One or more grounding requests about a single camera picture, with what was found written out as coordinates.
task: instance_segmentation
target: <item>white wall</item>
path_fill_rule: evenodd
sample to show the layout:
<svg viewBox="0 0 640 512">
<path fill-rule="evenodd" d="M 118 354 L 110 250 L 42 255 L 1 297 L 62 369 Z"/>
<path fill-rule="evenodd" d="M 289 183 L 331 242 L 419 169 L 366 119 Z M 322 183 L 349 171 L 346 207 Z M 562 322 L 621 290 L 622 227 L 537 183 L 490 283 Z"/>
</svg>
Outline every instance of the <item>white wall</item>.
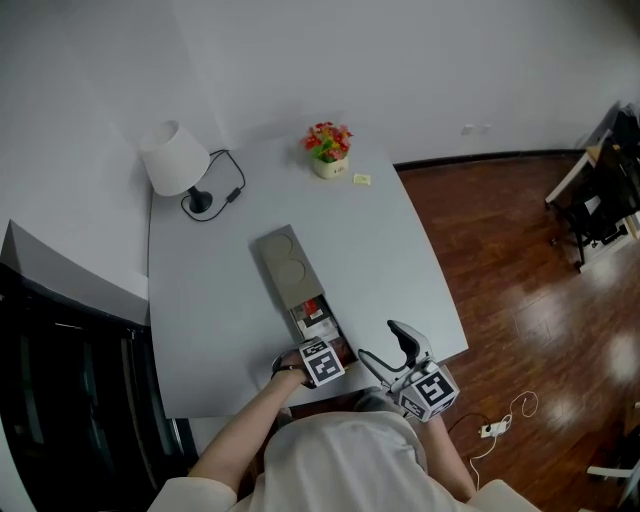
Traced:
<svg viewBox="0 0 640 512">
<path fill-rule="evenodd" d="M 618 1 L 173 1 L 231 145 L 346 111 L 395 162 L 571 148 L 640 98 Z"/>
<path fill-rule="evenodd" d="M 147 296 L 142 132 L 223 146 L 168 0 L 0 1 L 0 240 L 10 219 Z M 0 429 L 0 509 L 33 510 Z"/>
</svg>

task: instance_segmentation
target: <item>table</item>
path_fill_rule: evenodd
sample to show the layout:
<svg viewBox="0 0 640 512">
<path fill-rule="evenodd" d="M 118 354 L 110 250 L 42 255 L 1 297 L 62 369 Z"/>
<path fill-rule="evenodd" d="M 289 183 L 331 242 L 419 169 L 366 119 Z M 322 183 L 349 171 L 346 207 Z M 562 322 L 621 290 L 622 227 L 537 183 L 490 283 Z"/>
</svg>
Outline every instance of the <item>table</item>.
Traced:
<svg viewBox="0 0 640 512">
<path fill-rule="evenodd" d="M 425 334 L 439 359 L 467 342 L 420 219 L 393 166 L 365 136 L 353 139 L 350 172 L 315 176 L 297 137 L 232 152 L 245 173 L 240 197 L 215 220 L 197 223 L 179 197 L 154 195 L 149 238 L 151 331 L 167 417 L 234 414 L 270 378 L 273 359 L 293 343 L 255 240 L 291 224 L 351 347 L 392 365 L 403 354 L 386 326 Z M 370 186 L 352 183 L 369 174 Z M 241 178 L 226 156 L 198 184 L 215 212 Z M 361 363 L 298 405 L 376 385 Z"/>
<path fill-rule="evenodd" d="M 544 201 L 547 207 L 552 201 L 555 201 L 558 196 L 578 178 L 578 176 L 582 174 L 587 164 L 595 167 L 598 162 L 598 158 L 600 158 L 601 149 L 602 148 L 600 146 L 589 146 L 585 149 L 584 155 L 580 157 L 580 160 L 576 162 L 556 188 L 554 188 L 553 191 L 545 198 Z M 585 263 L 579 267 L 580 273 L 586 272 L 600 261 L 609 258 L 620 249 L 627 246 L 634 239 L 638 239 L 638 229 L 636 227 L 638 223 L 640 223 L 640 218 L 637 217 L 637 214 L 627 217 L 626 219 L 622 219 L 617 223 L 618 228 L 624 225 L 627 227 L 630 234 L 621 236 L 608 245 L 599 243 L 595 248 L 591 247 L 591 245 L 584 247 Z"/>
</svg>

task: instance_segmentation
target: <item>cable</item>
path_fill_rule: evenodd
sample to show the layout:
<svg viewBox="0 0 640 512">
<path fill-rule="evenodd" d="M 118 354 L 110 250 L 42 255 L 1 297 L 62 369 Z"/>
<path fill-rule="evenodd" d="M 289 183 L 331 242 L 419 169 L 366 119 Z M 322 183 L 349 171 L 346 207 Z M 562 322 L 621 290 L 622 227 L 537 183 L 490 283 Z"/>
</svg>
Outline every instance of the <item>cable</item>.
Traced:
<svg viewBox="0 0 640 512">
<path fill-rule="evenodd" d="M 531 411 L 529 414 L 526 414 L 524 412 L 524 406 L 527 403 L 527 399 L 525 397 L 524 401 L 522 402 L 522 415 L 525 418 L 531 418 L 531 416 L 533 416 L 536 413 L 536 411 L 538 410 L 538 404 L 540 403 L 540 401 L 538 400 L 538 395 L 536 395 L 533 391 L 525 391 L 523 393 L 520 393 L 517 397 L 515 397 L 513 400 L 511 400 L 511 403 L 509 404 L 509 414 L 507 414 L 504 418 L 502 418 L 500 420 L 500 424 L 506 422 L 506 426 L 505 426 L 503 434 L 506 433 L 507 430 L 509 430 L 509 428 L 511 427 L 511 423 L 513 422 L 513 404 L 515 402 L 517 402 L 520 397 L 525 396 L 525 395 L 533 395 L 534 398 L 536 399 L 536 406 L 534 407 L 533 411 Z M 493 444 L 491 445 L 491 448 L 489 448 L 488 451 L 486 451 L 482 455 L 478 455 L 477 457 L 470 457 L 469 458 L 469 464 L 471 465 L 471 469 L 473 469 L 473 472 L 478 477 L 478 480 L 476 482 L 476 491 L 480 490 L 480 473 L 478 473 L 478 470 L 473 465 L 473 461 L 482 459 L 482 458 L 486 457 L 487 455 L 489 455 L 493 451 L 493 449 L 496 447 L 496 443 L 497 442 L 498 442 L 498 435 L 496 434 L 493 437 Z"/>
<path fill-rule="evenodd" d="M 235 201 L 238 198 L 238 196 L 240 195 L 240 192 L 242 192 L 244 187 L 247 186 L 247 180 L 246 180 L 246 178 L 244 176 L 244 173 L 242 172 L 242 169 L 240 169 L 240 166 L 238 165 L 238 162 L 236 162 L 235 159 L 231 156 L 231 153 L 229 152 L 228 149 L 219 149 L 218 151 L 214 151 L 213 153 L 211 153 L 209 155 L 209 156 L 212 156 L 213 158 L 211 159 L 211 162 L 209 162 L 209 167 L 207 167 L 207 170 L 205 171 L 205 173 L 207 173 L 209 171 L 209 169 L 211 169 L 211 166 L 213 165 L 213 162 L 215 162 L 223 154 L 227 155 L 231 159 L 231 161 L 233 162 L 233 165 L 236 166 L 236 169 L 238 169 L 238 172 L 240 173 L 240 176 L 242 176 L 242 185 L 240 187 L 234 188 L 231 191 L 231 193 L 227 196 L 224 204 L 215 213 L 215 215 L 213 215 L 212 217 L 209 217 L 208 219 L 198 219 L 197 217 L 194 217 L 193 215 L 191 215 L 191 212 L 187 208 L 185 208 L 185 206 L 184 206 L 185 200 L 189 199 L 191 196 L 188 196 L 188 195 L 184 196 L 180 200 L 180 206 L 182 207 L 182 211 L 184 211 L 184 213 L 186 213 L 191 220 L 194 220 L 196 222 L 209 222 L 210 220 L 215 219 L 218 215 L 220 215 L 222 213 L 222 211 L 227 207 L 227 205 L 229 203 L 232 203 L 233 201 Z"/>
<path fill-rule="evenodd" d="M 469 417 L 469 416 L 478 416 L 479 418 L 482 418 L 482 419 L 484 420 L 484 426 L 491 425 L 491 420 L 490 420 L 489 418 L 487 418 L 487 417 L 486 417 L 484 414 L 482 414 L 481 412 L 468 412 L 467 414 L 464 414 L 464 415 L 462 415 L 460 418 L 458 418 L 458 419 L 456 420 L 456 422 L 455 422 L 453 425 L 451 425 L 451 426 L 449 427 L 449 430 L 447 430 L 447 432 L 450 434 L 450 433 L 451 433 L 451 431 L 456 427 L 456 425 L 457 425 L 458 423 L 460 423 L 463 419 L 465 419 L 465 418 L 467 418 L 467 417 Z"/>
</svg>

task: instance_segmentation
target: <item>lamp base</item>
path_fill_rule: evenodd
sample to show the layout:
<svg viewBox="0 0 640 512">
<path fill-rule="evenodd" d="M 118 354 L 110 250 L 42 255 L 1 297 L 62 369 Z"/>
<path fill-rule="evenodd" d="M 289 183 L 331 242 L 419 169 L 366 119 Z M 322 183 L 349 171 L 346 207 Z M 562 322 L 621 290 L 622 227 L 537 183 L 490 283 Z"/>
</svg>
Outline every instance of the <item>lamp base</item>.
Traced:
<svg viewBox="0 0 640 512">
<path fill-rule="evenodd" d="M 189 210 L 193 213 L 204 213 L 213 203 L 213 196 L 209 192 L 201 192 L 196 187 L 191 187 L 188 192 L 191 196 Z"/>
</svg>

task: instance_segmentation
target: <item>sticky note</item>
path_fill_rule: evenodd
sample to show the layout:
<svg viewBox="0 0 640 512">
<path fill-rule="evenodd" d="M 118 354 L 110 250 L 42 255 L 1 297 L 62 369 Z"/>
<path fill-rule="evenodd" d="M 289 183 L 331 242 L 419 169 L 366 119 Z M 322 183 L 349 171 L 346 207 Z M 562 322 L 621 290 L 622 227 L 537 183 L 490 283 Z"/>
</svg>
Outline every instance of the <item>sticky note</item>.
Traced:
<svg viewBox="0 0 640 512">
<path fill-rule="evenodd" d="M 368 174 L 354 174 L 353 182 L 356 185 L 371 185 L 371 176 Z"/>
</svg>

